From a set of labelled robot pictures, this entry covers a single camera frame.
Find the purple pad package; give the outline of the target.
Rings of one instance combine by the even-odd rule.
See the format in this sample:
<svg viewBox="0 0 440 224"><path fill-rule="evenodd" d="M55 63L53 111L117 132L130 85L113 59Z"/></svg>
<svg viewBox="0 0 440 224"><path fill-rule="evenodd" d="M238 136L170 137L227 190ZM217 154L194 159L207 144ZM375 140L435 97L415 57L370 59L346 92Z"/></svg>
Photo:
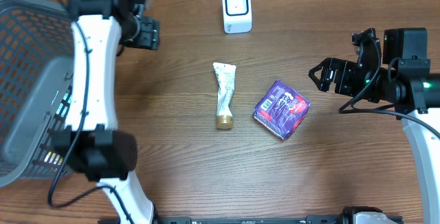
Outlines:
<svg viewBox="0 0 440 224"><path fill-rule="evenodd" d="M292 136L308 113L310 101L276 80L253 110L254 119L281 140Z"/></svg>

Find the white tube gold cap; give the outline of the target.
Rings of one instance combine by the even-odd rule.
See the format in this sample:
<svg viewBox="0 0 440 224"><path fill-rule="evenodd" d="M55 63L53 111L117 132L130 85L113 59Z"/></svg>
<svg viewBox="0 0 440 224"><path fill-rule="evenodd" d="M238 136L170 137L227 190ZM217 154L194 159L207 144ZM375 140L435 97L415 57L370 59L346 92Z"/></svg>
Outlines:
<svg viewBox="0 0 440 224"><path fill-rule="evenodd" d="M215 75L219 85L217 93L217 128L221 130L232 129L233 117L230 103L235 90L236 65L213 63Z"/></svg>

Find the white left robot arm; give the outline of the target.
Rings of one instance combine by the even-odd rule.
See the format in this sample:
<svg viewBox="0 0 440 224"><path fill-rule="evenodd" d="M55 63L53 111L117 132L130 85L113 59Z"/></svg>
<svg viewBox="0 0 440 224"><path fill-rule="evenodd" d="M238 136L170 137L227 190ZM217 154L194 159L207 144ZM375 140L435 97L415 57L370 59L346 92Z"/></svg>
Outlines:
<svg viewBox="0 0 440 224"><path fill-rule="evenodd" d="M82 173L102 190L118 223L158 223L153 202L135 173L138 147L120 131L115 106L116 58L125 48L156 50L160 24L144 11L150 0L67 0L74 37L71 103L65 127L52 134L62 167Z"/></svg>

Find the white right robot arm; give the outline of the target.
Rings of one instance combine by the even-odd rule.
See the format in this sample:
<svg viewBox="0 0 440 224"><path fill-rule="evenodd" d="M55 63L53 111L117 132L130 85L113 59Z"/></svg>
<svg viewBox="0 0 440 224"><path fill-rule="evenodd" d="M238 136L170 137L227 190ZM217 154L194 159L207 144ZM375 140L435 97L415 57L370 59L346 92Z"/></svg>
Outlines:
<svg viewBox="0 0 440 224"><path fill-rule="evenodd" d="M374 28L352 35L356 62L326 58L309 71L318 90L349 96L340 114L375 113L401 120L412 149L423 222L439 222L439 75L430 70L424 27Z"/></svg>

